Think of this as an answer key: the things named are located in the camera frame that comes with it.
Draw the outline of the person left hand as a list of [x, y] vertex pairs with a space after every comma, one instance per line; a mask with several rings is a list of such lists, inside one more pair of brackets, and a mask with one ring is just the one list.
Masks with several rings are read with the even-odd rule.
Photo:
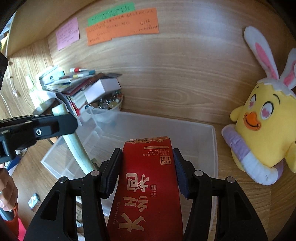
[[18, 200], [18, 189], [4, 164], [1, 164], [0, 170], [0, 192], [1, 208], [4, 211], [11, 211]]

